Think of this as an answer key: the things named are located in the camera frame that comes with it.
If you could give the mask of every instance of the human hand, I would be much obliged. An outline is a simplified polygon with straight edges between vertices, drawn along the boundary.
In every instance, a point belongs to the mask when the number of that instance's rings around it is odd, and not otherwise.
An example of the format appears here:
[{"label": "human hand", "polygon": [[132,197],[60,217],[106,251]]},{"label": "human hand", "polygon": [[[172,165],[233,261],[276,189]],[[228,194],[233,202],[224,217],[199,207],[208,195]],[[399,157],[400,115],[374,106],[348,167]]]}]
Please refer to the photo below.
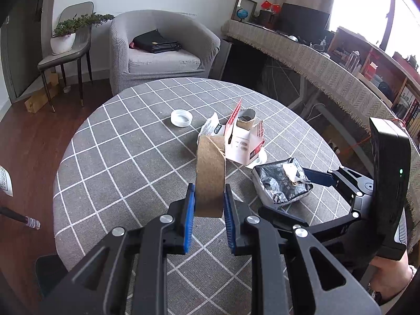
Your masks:
[{"label": "human hand", "polygon": [[377,267],[370,286],[381,293],[385,302],[399,294],[411,281],[412,270],[408,265],[407,251],[398,261],[375,257],[370,264]]}]

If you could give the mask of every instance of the computer mouse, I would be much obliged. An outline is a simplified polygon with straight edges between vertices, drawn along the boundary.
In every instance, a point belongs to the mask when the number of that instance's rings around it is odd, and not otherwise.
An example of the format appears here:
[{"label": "computer mouse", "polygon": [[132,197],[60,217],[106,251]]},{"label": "computer mouse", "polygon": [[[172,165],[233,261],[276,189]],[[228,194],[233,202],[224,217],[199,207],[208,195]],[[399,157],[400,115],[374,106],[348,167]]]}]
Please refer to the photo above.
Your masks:
[{"label": "computer mouse", "polygon": [[293,41],[295,41],[295,42],[299,42],[299,40],[294,36],[294,35],[289,35],[288,37],[287,37],[287,39],[290,39],[290,40],[293,40]]}]

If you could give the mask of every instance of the door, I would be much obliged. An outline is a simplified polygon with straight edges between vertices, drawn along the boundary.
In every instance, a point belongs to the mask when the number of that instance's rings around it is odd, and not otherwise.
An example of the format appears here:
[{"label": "door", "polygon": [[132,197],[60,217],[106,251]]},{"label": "door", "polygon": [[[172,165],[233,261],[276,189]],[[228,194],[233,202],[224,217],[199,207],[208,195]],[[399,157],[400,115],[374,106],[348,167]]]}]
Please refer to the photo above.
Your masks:
[{"label": "door", "polygon": [[2,62],[12,102],[39,77],[42,5],[43,0],[17,0],[1,27]]}]

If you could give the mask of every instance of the green leaves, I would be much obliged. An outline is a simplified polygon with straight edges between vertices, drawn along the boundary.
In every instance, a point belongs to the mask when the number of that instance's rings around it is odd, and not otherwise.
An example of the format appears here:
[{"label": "green leaves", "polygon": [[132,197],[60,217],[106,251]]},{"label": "green leaves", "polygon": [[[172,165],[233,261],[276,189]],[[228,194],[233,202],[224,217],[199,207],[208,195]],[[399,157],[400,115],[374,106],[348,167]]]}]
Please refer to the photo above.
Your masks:
[{"label": "green leaves", "polygon": [[114,18],[111,14],[96,14],[92,13],[91,15],[85,14],[81,15],[76,19],[76,16],[73,19],[68,19],[63,22],[57,24],[54,29],[54,38],[64,35],[70,35],[76,32],[78,29],[82,27],[86,27],[89,25],[102,25],[103,23],[107,22],[108,20],[112,20]]}]

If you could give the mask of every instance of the silver bolt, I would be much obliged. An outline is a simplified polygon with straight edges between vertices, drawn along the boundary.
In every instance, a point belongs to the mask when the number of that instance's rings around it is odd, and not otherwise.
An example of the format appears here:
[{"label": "silver bolt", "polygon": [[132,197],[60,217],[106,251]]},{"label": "silver bolt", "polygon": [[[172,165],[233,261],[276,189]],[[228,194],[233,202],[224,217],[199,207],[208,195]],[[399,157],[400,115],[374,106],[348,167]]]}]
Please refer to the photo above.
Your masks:
[{"label": "silver bolt", "polygon": [[171,216],[170,214],[164,214],[163,216],[160,216],[159,220],[161,223],[164,224],[169,224],[173,221],[173,216]]},{"label": "silver bolt", "polygon": [[250,224],[258,224],[260,222],[260,218],[258,218],[257,216],[249,216],[246,218],[246,221]]},{"label": "silver bolt", "polygon": [[116,227],[112,229],[112,235],[115,237],[121,237],[125,233],[125,229],[122,227]]},{"label": "silver bolt", "polygon": [[295,234],[298,237],[305,238],[308,235],[308,231],[306,231],[304,228],[297,228],[295,229]]}]

